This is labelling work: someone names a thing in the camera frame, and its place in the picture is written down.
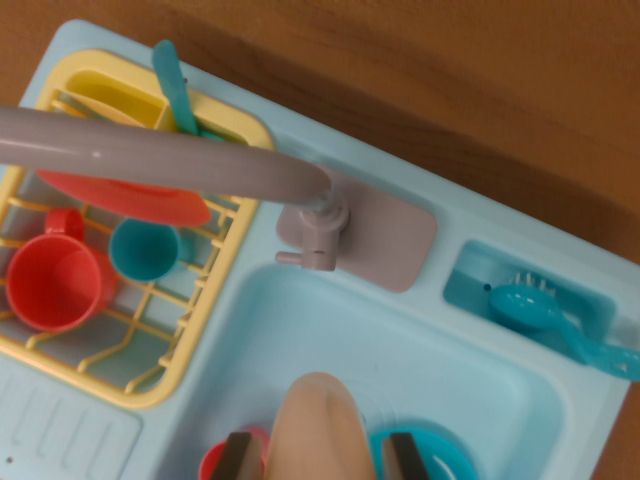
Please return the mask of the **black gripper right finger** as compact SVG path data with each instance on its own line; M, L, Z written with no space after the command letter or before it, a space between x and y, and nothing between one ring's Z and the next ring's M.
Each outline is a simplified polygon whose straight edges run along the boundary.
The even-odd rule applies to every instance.
M391 433L382 442L383 473L386 480L430 480L413 436Z

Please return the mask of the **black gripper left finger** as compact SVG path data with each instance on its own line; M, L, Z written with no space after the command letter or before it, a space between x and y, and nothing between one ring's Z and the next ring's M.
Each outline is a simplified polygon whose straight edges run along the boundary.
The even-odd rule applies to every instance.
M261 480L263 440L254 432L233 432L214 468L214 480Z

